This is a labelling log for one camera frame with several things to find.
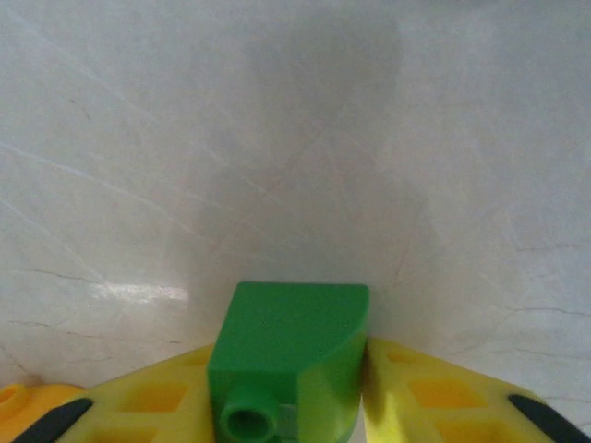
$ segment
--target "square hole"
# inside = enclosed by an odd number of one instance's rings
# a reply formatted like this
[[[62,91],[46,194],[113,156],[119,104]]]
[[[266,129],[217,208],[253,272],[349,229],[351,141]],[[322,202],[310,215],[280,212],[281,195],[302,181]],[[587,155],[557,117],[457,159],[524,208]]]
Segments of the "square hole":
[[[156,429],[102,429],[87,440],[88,443],[151,443],[157,434]]]
[[[521,443],[504,423],[485,421],[439,422],[437,430],[445,443]]]
[[[408,387],[424,408],[479,408],[487,405],[480,395],[453,378],[419,379],[411,381]]]
[[[185,383],[147,383],[132,389],[121,406],[123,413],[172,413],[187,394]]]

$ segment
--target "lego stud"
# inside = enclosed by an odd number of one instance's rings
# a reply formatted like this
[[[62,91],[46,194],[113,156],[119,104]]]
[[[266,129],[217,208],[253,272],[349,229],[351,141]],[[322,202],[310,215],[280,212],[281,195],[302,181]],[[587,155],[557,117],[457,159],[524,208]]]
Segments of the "lego stud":
[[[24,385],[8,385],[0,389],[0,421],[6,420],[20,410],[29,397]]]
[[[220,427],[233,441],[264,443],[275,436],[279,403],[263,388],[241,385],[225,402]]]

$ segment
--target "marble surface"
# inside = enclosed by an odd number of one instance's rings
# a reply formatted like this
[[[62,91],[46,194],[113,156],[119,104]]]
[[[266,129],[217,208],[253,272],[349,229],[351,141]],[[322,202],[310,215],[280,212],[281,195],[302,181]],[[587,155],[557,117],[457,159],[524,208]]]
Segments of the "marble surface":
[[[212,342],[240,280],[362,281],[373,334],[591,432],[590,23],[587,0],[4,0],[0,384]]]

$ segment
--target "green duplo block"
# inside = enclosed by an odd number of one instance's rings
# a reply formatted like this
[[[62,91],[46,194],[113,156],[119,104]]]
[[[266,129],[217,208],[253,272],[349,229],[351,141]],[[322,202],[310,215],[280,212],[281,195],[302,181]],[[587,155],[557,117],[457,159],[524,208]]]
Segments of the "green duplo block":
[[[238,284],[208,365],[217,443],[346,442],[368,307],[360,284]]]

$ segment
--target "black rubber pad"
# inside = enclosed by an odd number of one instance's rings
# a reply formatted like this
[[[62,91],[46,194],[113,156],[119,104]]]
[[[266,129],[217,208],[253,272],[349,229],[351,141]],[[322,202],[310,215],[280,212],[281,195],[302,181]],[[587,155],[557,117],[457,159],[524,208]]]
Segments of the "black rubber pad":
[[[509,401],[554,443],[591,443],[591,438],[547,404],[519,394],[510,395]]]
[[[77,399],[53,408],[12,443],[55,443],[91,406],[91,399]]]

